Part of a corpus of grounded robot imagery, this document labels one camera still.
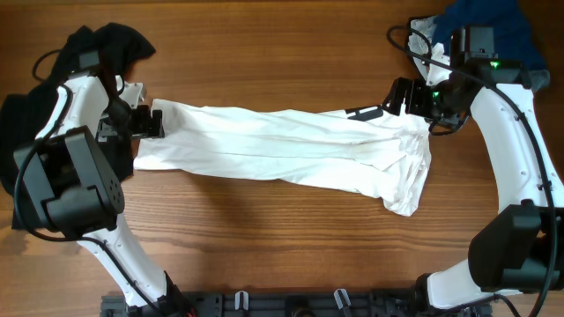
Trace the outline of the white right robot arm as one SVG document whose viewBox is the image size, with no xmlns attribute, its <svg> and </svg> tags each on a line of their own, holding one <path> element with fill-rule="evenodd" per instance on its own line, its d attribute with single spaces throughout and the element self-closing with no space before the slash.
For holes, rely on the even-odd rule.
<svg viewBox="0 0 564 317">
<path fill-rule="evenodd" d="M 533 94 L 497 84 L 471 94 L 486 142 L 499 212 L 471 241 L 465 260 L 420 276 L 407 305 L 416 313 L 457 312 L 502 295 L 563 288 L 563 183 L 538 129 Z"/>
</svg>

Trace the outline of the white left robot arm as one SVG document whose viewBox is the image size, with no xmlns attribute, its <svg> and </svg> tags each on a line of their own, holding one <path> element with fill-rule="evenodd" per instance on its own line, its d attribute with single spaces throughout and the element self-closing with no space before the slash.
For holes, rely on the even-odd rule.
<svg viewBox="0 0 564 317">
<path fill-rule="evenodd" d="M 13 154 L 16 218 L 37 238 L 86 248 L 122 290 L 126 315 L 196 315 L 128 227 L 121 183 L 96 138 L 100 127 L 125 139 L 162 138 L 161 111 L 143 104 L 144 87 L 114 75 L 75 73 L 56 92 L 33 144 Z"/>
</svg>

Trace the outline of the white t-shirt with black print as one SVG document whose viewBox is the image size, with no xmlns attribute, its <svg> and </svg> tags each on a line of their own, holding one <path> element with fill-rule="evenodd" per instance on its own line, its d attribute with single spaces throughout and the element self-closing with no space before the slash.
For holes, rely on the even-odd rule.
<svg viewBox="0 0 564 317">
<path fill-rule="evenodd" d="M 165 135 L 140 142 L 137 170 L 282 180 L 380 198 L 409 217 L 431 166 L 427 123 L 378 107 L 309 113 L 155 100 Z"/>
</svg>

